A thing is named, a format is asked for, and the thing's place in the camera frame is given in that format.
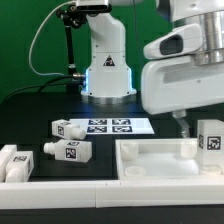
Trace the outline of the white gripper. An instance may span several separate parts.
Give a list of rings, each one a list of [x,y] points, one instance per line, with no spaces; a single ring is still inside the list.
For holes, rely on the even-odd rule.
[[[172,112],[190,137],[186,109],[224,102],[224,26],[190,23],[144,47],[141,101],[150,114]]]

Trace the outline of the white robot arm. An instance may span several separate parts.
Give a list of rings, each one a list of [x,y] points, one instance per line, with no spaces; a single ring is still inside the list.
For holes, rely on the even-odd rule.
[[[170,112],[189,136],[186,111],[224,102],[224,0],[155,0],[172,31],[147,44],[141,101],[151,115]],[[91,28],[92,63],[83,95],[115,102],[134,91],[125,62],[124,27],[109,14],[129,0],[77,0]]]

